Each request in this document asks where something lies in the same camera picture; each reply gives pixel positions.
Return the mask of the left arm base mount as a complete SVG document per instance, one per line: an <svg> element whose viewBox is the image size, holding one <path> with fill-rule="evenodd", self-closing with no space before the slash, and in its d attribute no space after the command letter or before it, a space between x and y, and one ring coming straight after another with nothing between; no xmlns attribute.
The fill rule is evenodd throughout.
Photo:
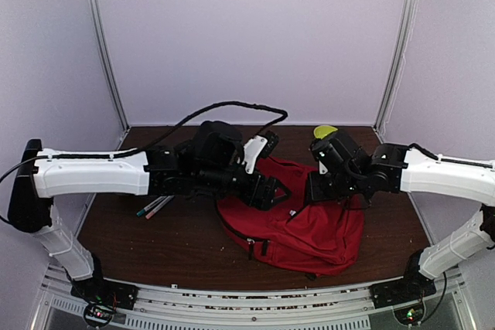
<svg viewBox="0 0 495 330"><path fill-rule="evenodd" d="M101 328L116 319L119 309L134 308L138 288L107 280L74 281L70 294L87 303L82 314L84 321L92 328Z"/></svg>

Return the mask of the red backpack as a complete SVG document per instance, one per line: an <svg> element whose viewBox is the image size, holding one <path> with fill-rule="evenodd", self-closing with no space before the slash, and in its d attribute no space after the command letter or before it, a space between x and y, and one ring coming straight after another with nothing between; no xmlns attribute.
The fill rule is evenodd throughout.
<svg viewBox="0 0 495 330"><path fill-rule="evenodd" d="M269 211L234 197L215 205L225 233L248 258L314 276L335 276L357 261L364 232L358 197L308 204L305 186L312 166L270 157L258 168L288 186L291 197Z"/></svg>

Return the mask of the lime green bowl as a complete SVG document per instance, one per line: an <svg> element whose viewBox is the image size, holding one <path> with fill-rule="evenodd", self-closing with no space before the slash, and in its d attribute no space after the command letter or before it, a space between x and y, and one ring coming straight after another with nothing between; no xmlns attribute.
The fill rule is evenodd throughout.
<svg viewBox="0 0 495 330"><path fill-rule="evenodd" d="M331 125L319 125L313 129L313 136L315 139L324 139L327 135L338 131L338 128Z"/></svg>

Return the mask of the pink capped white marker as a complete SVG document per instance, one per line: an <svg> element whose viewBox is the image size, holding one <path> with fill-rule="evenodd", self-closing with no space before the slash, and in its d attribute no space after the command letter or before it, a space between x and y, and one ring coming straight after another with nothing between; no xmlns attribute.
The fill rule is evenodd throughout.
<svg viewBox="0 0 495 330"><path fill-rule="evenodd" d="M145 214L146 219L151 219L155 214L157 214L166 204L173 201L175 196L166 196L166 199L160 202L154 209L150 210Z"/></svg>

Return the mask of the aluminium frame post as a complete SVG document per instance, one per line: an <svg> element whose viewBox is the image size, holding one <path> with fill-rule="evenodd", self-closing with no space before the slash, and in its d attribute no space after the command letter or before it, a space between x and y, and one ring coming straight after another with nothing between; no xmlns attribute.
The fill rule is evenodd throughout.
<svg viewBox="0 0 495 330"><path fill-rule="evenodd" d="M390 120L394 102L401 82L401 75L405 65L405 51L410 39L418 0L404 0L401 11L398 34L392 55L391 65L387 75L387 82L381 99L381 104L374 123L374 131L383 141L386 133L386 126Z"/></svg>
<svg viewBox="0 0 495 330"><path fill-rule="evenodd" d="M127 116L123 107L121 100L121 95L119 94L116 79L114 76L114 70L111 63L111 57L108 49L107 40L104 33L104 25L101 18L101 10L98 0L88 0L90 7L90 13L92 18L92 23L94 27L94 33L97 40L97 49L104 73L105 82L108 86L109 93L111 96L111 102L114 106L115 112L118 117L119 124L123 132L128 131L130 125L128 123Z"/></svg>

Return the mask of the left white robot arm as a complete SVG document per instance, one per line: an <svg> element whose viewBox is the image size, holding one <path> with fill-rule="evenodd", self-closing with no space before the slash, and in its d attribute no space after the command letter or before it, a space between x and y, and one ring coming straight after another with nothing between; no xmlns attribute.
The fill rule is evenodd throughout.
<svg viewBox="0 0 495 330"><path fill-rule="evenodd" d="M111 296L111 285L99 259L63 225L53 204L56 196L235 196L246 206L267 211L291 196L282 181L256 168L277 143L272 132L244 141L222 121L203 122L191 139L172 147L158 143L127 151L69 153L32 139L12 170L7 220L41 242L77 291L103 302Z"/></svg>

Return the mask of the front aluminium rail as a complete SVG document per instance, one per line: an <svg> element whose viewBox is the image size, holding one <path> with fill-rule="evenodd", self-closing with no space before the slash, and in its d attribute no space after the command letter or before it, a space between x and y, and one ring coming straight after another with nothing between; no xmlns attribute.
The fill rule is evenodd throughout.
<svg viewBox="0 0 495 330"><path fill-rule="evenodd" d="M438 309L426 322L404 325L400 315L418 304L428 317L442 293L401 307L376 308L366 284L282 291L205 291L136 284L132 309L118 308L102 329L465 329L459 289L449 277ZM83 320L87 302L70 295L63 269L49 265L27 329L91 329Z"/></svg>

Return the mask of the right aluminium frame post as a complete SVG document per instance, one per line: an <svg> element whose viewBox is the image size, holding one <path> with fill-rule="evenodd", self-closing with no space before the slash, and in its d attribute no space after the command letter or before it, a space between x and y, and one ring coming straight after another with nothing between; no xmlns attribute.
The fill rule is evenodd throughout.
<svg viewBox="0 0 495 330"><path fill-rule="evenodd" d="M418 0L404 0L401 11L398 34L392 55L391 65L387 75L387 82L381 99L381 104L374 123L374 131L383 141L386 133L386 126L390 120L394 102L401 82L401 75L405 65L405 51L410 39Z"/></svg>

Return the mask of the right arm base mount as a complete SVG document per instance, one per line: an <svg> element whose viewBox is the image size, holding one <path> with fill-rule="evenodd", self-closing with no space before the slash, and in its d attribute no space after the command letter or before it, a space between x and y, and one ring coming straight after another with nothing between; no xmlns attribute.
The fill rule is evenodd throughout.
<svg viewBox="0 0 495 330"><path fill-rule="evenodd" d="M399 279L370 286L374 308L392 308L401 325L417 325L425 317L424 290L419 284Z"/></svg>

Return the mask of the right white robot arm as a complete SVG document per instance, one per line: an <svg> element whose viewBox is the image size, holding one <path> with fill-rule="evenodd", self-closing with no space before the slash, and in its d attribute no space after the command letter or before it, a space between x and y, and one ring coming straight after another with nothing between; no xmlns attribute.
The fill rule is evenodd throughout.
<svg viewBox="0 0 495 330"><path fill-rule="evenodd" d="M307 202L369 201L377 192L426 192L468 199L480 209L437 244L410 256L396 292L410 301L449 268L494 248L494 163L434 154L412 143L384 143L368 154L345 131L316 138L309 147L318 169L306 183Z"/></svg>

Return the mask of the left aluminium frame post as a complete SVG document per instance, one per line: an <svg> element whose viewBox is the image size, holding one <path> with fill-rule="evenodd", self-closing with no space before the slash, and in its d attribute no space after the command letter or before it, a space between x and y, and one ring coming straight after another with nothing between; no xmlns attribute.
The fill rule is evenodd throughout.
<svg viewBox="0 0 495 330"><path fill-rule="evenodd" d="M94 27L94 33L97 40L97 49L104 73L105 82L108 86L109 93L111 96L111 102L114 106L115 112L118 117L119 124L123 132L128 131L130 125L128 123L127 116L123 107L121 100L121 95L119 94L116 79L114 76L114 70L111 63L111 57L108 49L107 40L104 33L104 25L101 18L101 10L98 0L88 0L90 7L90 13L92 18L92 23Z"/></svg>

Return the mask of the teal capped white marker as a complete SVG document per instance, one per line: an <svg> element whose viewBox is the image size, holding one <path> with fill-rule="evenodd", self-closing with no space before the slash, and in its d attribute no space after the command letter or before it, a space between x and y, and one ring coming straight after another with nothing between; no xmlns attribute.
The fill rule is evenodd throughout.
<svg viewBox="0 0 495 330"><path fill-rule="evenodd" d="M149 203L147 206L145 206L143 209L139 210L136 213L137 217L144 216L146 213L148 213L150 210L154 209L160 202L164 201L166 199L165 196L161 196L153 200L151 203Z"/></svg>

